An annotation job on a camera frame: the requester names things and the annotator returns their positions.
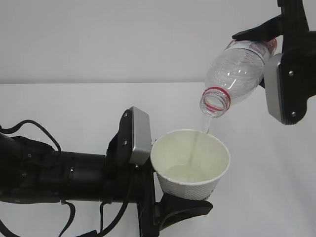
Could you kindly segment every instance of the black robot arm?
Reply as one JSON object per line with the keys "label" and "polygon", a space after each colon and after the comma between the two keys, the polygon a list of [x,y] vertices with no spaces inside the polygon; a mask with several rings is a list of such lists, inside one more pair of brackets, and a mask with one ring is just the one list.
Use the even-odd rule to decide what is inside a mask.
{"label": "black robot arm", "polygon": [[[181,220],[206,215],[212,209],[207,201],[169,194],[156,202],[154,170],[148,159],[149,117],[136,107],[123,113],[106,155],[63,152],[57,142],[54,143],[59,151],[54,151],[48,144],[3,134],[16,130],[0,128],[0,201],[68,204],[71,216],[61,234],[74,218],[75,207],[67,202],[70,200],[101,201],[102,207],[105,203],[123,202],[106,229],[101,226],[99,233],[91,231],[82,235],[85,237],[106,235],[118,223],[129,202],[137,204],[142,237],[157,237],[160,230]],[[6,237],[17,237],[1,221],[0,232]]]}
{"label": "black robot arm", "polygon": [[278,0],[281,15],[233,35],[236,40],[269,41],[283,35],[282,54],[265,65],[269,113],[283,124],[296,124],[306,114],[307,100],[316,95],[316,31],[310,31],[302,0]]}

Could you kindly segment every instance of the white table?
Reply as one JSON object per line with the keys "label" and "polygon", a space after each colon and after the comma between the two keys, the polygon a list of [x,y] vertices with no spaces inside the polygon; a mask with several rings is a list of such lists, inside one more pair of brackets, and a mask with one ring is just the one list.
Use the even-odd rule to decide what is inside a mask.
{"label": "white table", "polygon": [[[150,115],[152,140],[179,128],[201,129],[198,102],[203,83],[33,84],[0,86],[0,124],[38,121],[64,151],[104,154],[125,109],[135,105]],[[211,195],[207,216],[189,219],[162,237],[316,236],[315,99],[296,126],[269,116],[260,88],[213,122],[210,133],[232,154],[230,170]],[[50,143],[32,125],[19,133]],[[157,186],[158,197],[161,196]],[[65,237],[99,229],[99,203],[74,202],[77,214]],[[105,224],[120,203],[105,206]],[[0,218],[23,237],[55,237],[69,209],[60,204],[0,203]],[[136,206],[130,204],[110,237],[137,237]]]}

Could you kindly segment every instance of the water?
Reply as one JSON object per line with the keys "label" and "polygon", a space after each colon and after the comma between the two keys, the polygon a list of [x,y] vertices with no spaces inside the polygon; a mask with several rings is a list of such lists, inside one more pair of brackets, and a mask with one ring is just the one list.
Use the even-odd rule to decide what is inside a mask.
{"label": "water", "polygon": [[200,168],[189,164],[177,165],[167,170],[165,175],[171,179],[181,182],[202,182],[208,180]]}
{"label": "water", "polygon": [[[207,134],[209,132],[211,122],[212,118],[208,117],[206,123],[203,125],[205,126],[203,128],[203,134]],[[199,134],[197,134],[193,140],[188,164],[171,167],[166,171],[166,176],[181,182],[195,183],[208,180],[207,175],[200,168],[201,157],[194,156],[194,152],[198,144],[198,136]]]}

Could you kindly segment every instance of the cup rim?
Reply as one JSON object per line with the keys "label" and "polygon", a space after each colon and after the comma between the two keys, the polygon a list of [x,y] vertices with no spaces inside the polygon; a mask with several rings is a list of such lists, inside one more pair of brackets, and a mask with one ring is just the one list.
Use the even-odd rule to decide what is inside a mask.
{"label": "cup rim", "polygon": [[195,129],[177,129],[177,130],[170,131],[170,132],[166,133],[165,135],[159,137],[159,138],[154,142],[153,147],[152,147],[152,150],[151,150],[151,155],[150,155],[150,161],[151,161],[151,164],[152,164],[154,170],[156,171],[156,173],[157,173],[158,175],[160,175],[162,178],[168,180],[168,181],[171,182],[171,183],[175,183],[175,184],[179,184],[179,185],[185,185],[185,186],[200,186],[200,185],[205,185],[205,184],[212,183],[212,182],[214,182],[214,181],[219,180],[220,178],[222,178],[223,175],[227,172],[228,168],[229,168],[230,165],[231,165],[231,154],[230,154],[228,148],[225,146],[225,144],[224,144],[221,140],[219,140],[217,137],[215,137],[215,136],[213,136],[213,135],[210,135],[210,134],[205,134],[205,135],[207,135],[207,136],[209,136],[209,137],[214,138],[215,140],[217,140],[217,141],[225,148],[225,150],[226,150],[226,152],[227,152],[227,154],[228,154],[228,164],[227,164],[227,167],[226,167],[226,169],[225,169],[220,175],[218,175],[217,177],[215,177],[215,178],[213,178],[213,179],[205,180],[205,181],[202,181],[202,182],[195,182],[195,183],[192,183],[192,182],[182,182],[182,181],[177,181],[177,180],[171,179],[171,178],[165,176],[164,174],[159,173],[159,172],[156,170],[155,165],[153,164],[153,160],[152,160],[152,152],[153,152],[153,150],[154,150],[155,145],[156,145],[156,144],[158,143],[158,141],[159,141],[160,139],[162,139],[164,136],[166,136],[166,135],[168,135],[168,134],[171,134],[171,133],[174,133],[174,132],[179,132],[179,131],[192,131],[192,132],[199,132],[199,133],[202,133],[202,134],[203,134],[202,131],[195,130]]}

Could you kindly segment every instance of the bottle label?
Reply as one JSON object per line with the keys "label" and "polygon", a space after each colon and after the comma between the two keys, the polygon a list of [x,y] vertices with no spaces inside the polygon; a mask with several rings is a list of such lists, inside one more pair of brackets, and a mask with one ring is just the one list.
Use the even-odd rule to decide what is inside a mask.
{"label": "bottle label", "polygon": [[230,44],[227,46],[225,50],[229,50],[232,48],[244,48],[247,50],[250,50],[257,54],[263,62],[266,62],[269,58],[272,52],[267,48],[265,44],[262,42],[257,41],[249,41],[249,40],[243,40],[243,41],[236,41],[233,40],[230,42]]}

